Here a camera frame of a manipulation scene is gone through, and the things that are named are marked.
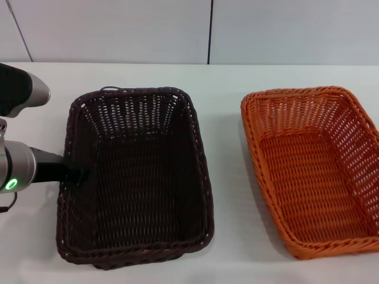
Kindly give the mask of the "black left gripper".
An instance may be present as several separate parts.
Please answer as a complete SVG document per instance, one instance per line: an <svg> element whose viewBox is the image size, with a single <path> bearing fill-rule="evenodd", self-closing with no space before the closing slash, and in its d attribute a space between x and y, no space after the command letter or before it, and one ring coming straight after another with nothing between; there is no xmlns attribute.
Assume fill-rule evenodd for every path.
<svg viewBox="0 0 379 284"><path fill-rule="evenodd" d="M36 160L36 174L33 183L62 182L66 181L74 185L86 182L89 170L85 167L67 165L63 156L55 153L30 148Z"/></svg>

